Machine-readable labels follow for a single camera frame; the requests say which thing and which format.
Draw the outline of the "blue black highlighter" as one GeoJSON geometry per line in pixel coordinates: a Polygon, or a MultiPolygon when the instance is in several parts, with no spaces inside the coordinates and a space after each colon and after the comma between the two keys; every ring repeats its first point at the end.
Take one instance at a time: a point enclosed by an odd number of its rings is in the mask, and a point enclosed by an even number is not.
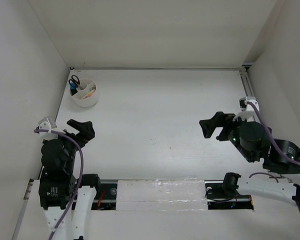
{"type": "Polygon", "coordinates": [[[73,96],[77,93],[77,88],[71,83],[70,84],[70,94],[73,96]]]}

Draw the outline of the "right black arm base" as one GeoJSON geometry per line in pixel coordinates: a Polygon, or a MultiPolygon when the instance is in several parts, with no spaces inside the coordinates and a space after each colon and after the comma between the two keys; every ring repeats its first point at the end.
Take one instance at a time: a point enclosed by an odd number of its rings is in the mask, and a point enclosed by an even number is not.
{"type": "Polygon", "coordinates": [[[254,210],[252,197],[237,191],[240,177],[238,173],[227,172],[223,180],[205,181],[208,210],[254,210]]]}

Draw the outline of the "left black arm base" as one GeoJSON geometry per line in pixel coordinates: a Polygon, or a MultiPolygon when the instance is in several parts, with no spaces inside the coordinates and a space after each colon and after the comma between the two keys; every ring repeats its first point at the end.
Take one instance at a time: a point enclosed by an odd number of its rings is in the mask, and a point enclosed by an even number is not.
{"type": "Polygon", "coordinates": [[[100,179],[97,174],[84,174],[80,186],[96,187],[96,195],[91,206],[92,210],[116,210],[118,180],[100,179]]]}

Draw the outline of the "yellow green pen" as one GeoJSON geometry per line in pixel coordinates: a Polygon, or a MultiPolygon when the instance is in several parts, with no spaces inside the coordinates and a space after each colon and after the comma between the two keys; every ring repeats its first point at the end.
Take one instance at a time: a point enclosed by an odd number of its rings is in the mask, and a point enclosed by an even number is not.
{"type": "Polygon", "coordinates": [[[93,95],[95,92],[95,90],[91,90],[90,92],[88,92],[86,95],[84,95],[81,99],[86,99],[86,98],[89,98],[91,95],[93,95]]]}

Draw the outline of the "black handled scissors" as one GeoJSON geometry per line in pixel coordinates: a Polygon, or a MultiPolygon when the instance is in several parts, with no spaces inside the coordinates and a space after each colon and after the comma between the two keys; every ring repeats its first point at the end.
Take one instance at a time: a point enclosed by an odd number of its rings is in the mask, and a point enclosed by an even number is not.
{"type": "Polygon", "coordinates": [[[69,85],[73,84],[77,89],[83,90],[84,88],[81,86],[80,79],[77,75],[72,75],[68,80],[69,85]]]}

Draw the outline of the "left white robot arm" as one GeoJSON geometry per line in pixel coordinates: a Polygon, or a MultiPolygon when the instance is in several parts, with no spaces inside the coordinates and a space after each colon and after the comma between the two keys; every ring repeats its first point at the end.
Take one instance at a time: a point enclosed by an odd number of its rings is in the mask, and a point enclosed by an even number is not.
{"type": "Polygon", "coordinates": [[[50,240],[86,240],[94,198],[101,194],[101,180],[84,174],[83,147],[95,138],[91,121],[70,119],[77,130],[59,130],[51,117],[43,118],[34,130],[42,138],[39,200],[50,240]]]}

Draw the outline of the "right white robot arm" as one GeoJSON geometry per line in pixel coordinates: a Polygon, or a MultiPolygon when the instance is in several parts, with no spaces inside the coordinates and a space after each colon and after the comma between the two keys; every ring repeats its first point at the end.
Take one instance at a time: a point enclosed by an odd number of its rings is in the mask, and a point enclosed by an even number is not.
{"type": "Polygon", "coordinates": [[[217,128],[220,142],[230,142],[248,163],[262,162],[262,175],[270,181],[227,172],[222,181],[206,183],[208,209],[254,209],[253,196],[276,200],[297,207],[300,211],[300,148],[282,139],[270,140],[271,128],[255,121],[218,111],[210,119],[199,121],[204,138],[209,139],[217,128]]]}

